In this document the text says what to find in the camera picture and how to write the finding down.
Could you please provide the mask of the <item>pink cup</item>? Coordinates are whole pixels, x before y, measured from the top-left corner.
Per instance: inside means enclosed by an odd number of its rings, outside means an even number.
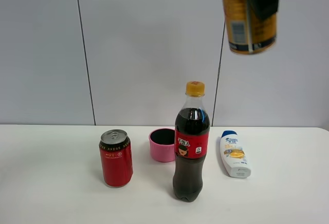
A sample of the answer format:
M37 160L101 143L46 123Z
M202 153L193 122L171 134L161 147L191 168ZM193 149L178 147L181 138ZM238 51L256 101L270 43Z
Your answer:
M158 162L168 163L175 160L175 130L160 128L149 135L150 155Z

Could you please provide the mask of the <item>red drink can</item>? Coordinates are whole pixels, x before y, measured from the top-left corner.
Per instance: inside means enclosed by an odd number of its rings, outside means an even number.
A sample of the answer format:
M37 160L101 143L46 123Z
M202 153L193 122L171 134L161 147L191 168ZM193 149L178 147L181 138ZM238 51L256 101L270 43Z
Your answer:
M103 178L111 187L128 184L133 175L131 141L121 129L106 131L99 142Z

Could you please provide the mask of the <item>yellow drink can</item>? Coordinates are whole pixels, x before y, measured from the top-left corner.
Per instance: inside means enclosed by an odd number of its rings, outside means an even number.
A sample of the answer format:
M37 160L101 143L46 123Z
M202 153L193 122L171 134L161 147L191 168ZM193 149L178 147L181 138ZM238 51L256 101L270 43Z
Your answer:
M223 0L229 48L237 54L257 54L275 44L277 15L257 18L247 0Z

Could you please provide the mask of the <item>cola bottle yellow cap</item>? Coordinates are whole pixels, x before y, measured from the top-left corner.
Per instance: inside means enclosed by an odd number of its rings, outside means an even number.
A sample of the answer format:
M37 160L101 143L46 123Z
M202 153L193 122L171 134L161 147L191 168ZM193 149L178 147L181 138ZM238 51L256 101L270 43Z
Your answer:
M175 120L175 196L193 202L203 188L203 165L207 154L210 119L203 107L205 85L191 81L186 85L186 101Z

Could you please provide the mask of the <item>white shampoo bottle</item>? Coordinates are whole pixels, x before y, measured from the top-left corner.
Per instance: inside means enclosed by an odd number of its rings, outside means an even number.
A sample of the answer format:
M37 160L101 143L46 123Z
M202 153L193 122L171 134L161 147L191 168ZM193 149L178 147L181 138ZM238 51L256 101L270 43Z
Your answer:
M244 149L237 133L225 130L220 139L220 155L223 165L232 178L246 179L251 175Z

